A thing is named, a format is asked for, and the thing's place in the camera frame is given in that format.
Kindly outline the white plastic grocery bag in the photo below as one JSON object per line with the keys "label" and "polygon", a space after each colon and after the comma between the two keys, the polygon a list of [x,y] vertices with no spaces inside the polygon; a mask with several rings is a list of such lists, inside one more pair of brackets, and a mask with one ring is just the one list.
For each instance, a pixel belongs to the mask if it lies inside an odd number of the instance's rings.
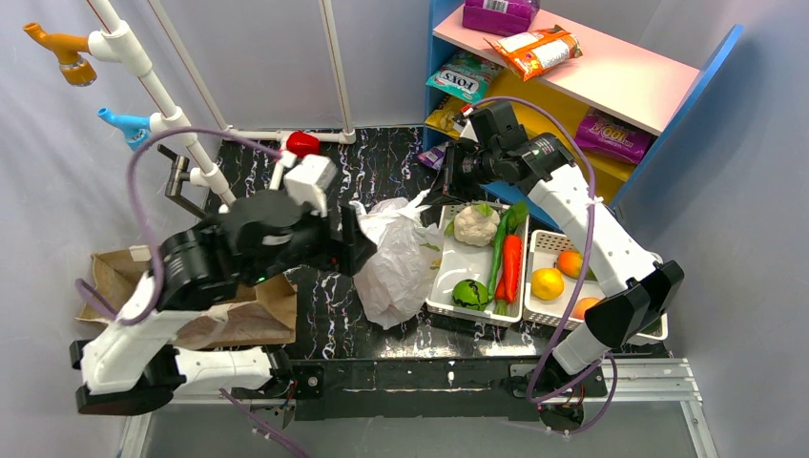
{"label": "white plastic grocery bag", "polygon": [[413,318],[425,303],[440,269],[444,236],[423,225],[427,190],[415,198],[391,198],[367,211],[358,201],[360,228],[376,253],[353,276],[366,318],[387,330]]}

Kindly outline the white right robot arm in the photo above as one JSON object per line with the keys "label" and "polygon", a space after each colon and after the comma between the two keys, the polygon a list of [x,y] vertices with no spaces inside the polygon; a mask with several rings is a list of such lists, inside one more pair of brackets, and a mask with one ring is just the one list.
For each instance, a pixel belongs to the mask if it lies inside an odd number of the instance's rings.
{"label": "white right robot arm", "polygon": [[593,171],[561,129],[529,136],[512,108],[515,98],[485,98],[462,110],[473,137],[452,143],[425,203],[471,201],[477,188],[503,182],[545,212],[582,254],[606,297],[564,340],[550,343],[546,363],[571,378],[661,318],[684,279],[674,260],[642,248],[598,200]]}

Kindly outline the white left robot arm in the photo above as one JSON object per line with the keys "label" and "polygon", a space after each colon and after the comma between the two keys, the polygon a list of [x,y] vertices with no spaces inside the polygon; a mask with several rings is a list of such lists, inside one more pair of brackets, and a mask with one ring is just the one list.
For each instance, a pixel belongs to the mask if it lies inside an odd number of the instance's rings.
{"label": "white left robot arm", "polygon": [[375,254],[356,211],[343,205],[334,230],[326,190],[336,174],[327,156],[305,156],[280,190],[233,202],[221,214],[167,238],[117,316],[94,339],[70,347],[82,375],[75,401],[85,415],[135,416],[177,393],[244,388],[267,392],[293,384],[286,353],[268,346],[195,351],[175,346],[179,330],[211,306],[305,265],[345,276]]}

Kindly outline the orange snack bag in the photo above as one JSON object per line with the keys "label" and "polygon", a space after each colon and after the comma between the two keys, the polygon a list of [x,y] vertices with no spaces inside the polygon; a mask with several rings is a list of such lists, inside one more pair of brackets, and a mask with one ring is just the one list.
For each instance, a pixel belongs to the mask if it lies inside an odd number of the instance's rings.
{"label": "orange snack bag", "polygon": [[559,25],[524,31],[487,43],[523,81],[543,75],[583,53],[574,34]]}

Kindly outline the purple snack bag top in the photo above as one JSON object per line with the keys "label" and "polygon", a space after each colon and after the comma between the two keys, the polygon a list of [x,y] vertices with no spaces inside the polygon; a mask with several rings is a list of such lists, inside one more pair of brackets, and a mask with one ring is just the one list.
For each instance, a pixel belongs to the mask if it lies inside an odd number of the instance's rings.
{"label": "purple snack bag top", "polygon": [[511,36],[528,31],[539,10],[539,0],[466,0],[462,26],[499,36]]}

